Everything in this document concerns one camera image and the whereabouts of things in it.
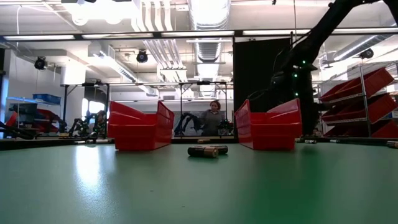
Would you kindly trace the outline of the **green table mat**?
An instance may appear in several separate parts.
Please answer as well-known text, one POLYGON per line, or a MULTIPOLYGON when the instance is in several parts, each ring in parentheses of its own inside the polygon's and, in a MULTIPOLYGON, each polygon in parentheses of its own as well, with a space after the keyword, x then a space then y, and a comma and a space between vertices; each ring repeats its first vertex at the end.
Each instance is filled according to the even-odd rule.
POLYGON ((229 146, 216 159, 182 144, 0 152, 0 224, 398 224, 398 150, 229 146))

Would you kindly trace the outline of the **black rig frame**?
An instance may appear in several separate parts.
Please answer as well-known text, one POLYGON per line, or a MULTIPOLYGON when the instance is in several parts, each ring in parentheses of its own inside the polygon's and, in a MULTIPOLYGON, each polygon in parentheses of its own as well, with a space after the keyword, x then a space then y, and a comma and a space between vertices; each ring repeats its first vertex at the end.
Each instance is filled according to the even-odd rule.
MULTIPOLYGON (((202 112, 210 109, 210 103, 217 100, 221 105, 220 111, 223 113, 224 119, 228 119, 228 87, 228 82, 209 80, 179 84, 180 116, 184 113, 191 113, 200 119, 202 112)), ((202 126, 201 130, 196 132, 190 122, 184 136, 202 136, 201 134, 202 126)))
POLYGON ((66 132, 72 127, 75 118, 85 119, 89 125, 94 123, 94 115, 103 110, 106 113, 105 137, 107 138, 108 110, 110 102, 110 86, 107 83, 84 82, 80 84, 62 84, 62 120, 66 123, 66 132))

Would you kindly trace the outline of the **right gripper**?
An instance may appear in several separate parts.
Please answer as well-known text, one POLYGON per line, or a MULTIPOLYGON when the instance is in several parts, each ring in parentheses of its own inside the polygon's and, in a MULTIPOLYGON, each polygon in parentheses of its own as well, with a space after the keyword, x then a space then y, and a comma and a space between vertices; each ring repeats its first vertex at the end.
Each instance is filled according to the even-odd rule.
MULTIPOLYGON (((271 78, 269 86, 270 94, 275 97, 276 103, 282 104, 295 98, 311 98, 313 93, 312 74, 317 70, 312 63, 299 60, 297 65, 282 67, 271 78)), ((302 105, 302 132, 313 134, 318 123, 318 104, 310 103, 302 105)))

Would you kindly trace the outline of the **red shelf bin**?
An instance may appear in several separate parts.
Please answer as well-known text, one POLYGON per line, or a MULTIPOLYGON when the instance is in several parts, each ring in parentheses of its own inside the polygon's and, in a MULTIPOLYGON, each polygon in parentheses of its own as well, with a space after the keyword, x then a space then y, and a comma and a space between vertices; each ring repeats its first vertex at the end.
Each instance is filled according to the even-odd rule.
POLYGON ((371 124, 374 124, 397 108, 388 93, 372 96, 367 99, 367 104, 367 110, 363 100, 336 105, 327 111, 321 119, 329 126, 360 121, 370 121, 371 124))
POLYGON ((371 135, 368 133, 367 124, 340 125, 335 126, 327 133, 326 137, 349 137, 349 138, 398 138, 398 125, 394 120, 381 120, 371 125, 371 135))
MULTIPOLYGON (((385 68, 380 68, 363 75, 366 97, 370 98, 379 90, 388 86, 393 80, 392 75, 385 68)), ((358 77, 334 86, 331 90, 322 95, 319 100, 326 104, 336 104, 340 101, 357 98, 362 96, 362 94, 362 79, 358 77)))

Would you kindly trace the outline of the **copper and black battery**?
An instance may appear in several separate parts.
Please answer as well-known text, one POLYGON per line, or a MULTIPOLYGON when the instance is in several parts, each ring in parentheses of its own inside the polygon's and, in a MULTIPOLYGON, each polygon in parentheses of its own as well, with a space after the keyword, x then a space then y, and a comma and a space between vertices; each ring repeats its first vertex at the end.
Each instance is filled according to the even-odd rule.
POLYGON ((205 147, 206 149, 215 149, 218 155, 224 155, 228 153, 228 147, 225 145, 209 145, 205 147))
POLYGON ((207 157, 217 158, 219 150, 216 147, 211 146, 195 146, 187 149, 188 155, 192 157, 207 157))

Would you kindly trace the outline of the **person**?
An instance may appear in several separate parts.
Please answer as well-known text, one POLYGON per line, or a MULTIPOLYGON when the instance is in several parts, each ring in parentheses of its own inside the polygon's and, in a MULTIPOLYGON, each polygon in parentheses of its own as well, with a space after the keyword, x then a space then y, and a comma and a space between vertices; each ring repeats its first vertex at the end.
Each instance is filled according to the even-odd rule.
POLYGON ((214 100, 210 103, 210 109, 202 112, 200 122, 202 125, 202 136, 217 136, 218 126, 224 120, 224 115, 220 111, 219 101, 214 100))

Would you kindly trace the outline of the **blue storage bin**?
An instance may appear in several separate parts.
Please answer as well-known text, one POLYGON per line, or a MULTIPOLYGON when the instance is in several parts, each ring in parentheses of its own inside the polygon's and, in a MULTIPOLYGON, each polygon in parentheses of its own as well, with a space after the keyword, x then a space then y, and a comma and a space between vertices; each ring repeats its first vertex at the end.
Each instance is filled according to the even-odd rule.
POLYGON ((61 98, 59 96, 51 94, 33 94, 33 99, 42 100, 47 103, 59 105, 61 103, 61 98))

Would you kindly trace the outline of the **red plastic bin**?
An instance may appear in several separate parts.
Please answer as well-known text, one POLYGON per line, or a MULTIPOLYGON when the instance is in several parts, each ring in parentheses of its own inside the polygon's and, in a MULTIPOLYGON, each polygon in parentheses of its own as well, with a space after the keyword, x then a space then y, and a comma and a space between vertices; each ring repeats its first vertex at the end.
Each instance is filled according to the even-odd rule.
POLYGON ((108 137, 119 151, 153 151, 171 144, 174 116, 161 101, 154 114, 112 101, 108 137))
POLYGON ((257 151, 292 151, 302 135, 302 117, 298 98, 265 113, 250 110, 245 100, 234 113, 239 143, 257 151))

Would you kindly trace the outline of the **red storage bin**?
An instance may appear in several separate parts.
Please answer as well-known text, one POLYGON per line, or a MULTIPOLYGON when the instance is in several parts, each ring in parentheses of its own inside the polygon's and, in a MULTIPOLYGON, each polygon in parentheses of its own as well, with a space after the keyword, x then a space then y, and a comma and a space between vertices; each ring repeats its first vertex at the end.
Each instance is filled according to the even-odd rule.
POLYGON ((43 133, 57 133, 62 119, 50 110, 37 109, 34 117, 35 127, 43 133))

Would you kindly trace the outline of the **silver ventilation duct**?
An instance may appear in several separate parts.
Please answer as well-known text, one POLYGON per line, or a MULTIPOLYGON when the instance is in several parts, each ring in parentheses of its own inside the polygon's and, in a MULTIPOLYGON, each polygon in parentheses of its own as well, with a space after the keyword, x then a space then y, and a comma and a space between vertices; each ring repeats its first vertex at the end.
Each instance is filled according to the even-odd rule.
POLYGON ((335 52, 333 55, 333 60, 340 61, 350 58, 392 36, 393 34, 364 35, 354 42, 348 44, 346 47, 343 47, 342 49, 335 52))
MULTIPOLYGON (((228 26, 231 0, 188 0, 191 29, 225 30, 228 26)), ((221 43, 199 42, 195 52, 201 62, 216 62, 221 43)))

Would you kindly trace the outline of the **dark cart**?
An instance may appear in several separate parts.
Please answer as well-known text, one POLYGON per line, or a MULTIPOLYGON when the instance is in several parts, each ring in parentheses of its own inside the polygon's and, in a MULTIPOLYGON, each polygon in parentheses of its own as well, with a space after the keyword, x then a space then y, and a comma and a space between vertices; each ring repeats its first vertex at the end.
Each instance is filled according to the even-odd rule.
POLYGON ((36 113, 37 104, 35 103, 11 103, 7 125, 12 128, 15 136, 22 139, 34 139, 37 135, 37 130, 34 128, 36 113))

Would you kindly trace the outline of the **black divider panel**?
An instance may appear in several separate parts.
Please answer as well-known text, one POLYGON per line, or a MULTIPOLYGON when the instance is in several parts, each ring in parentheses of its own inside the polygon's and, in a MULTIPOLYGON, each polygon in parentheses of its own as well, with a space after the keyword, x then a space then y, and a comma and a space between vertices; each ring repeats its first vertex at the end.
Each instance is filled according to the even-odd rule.
POLYGON ((267 91, 290 49, 290 39, 236 42, 233 51, 234 110, 249 99, 252 112, 266 112, 294 99, 291 84, 267 91))

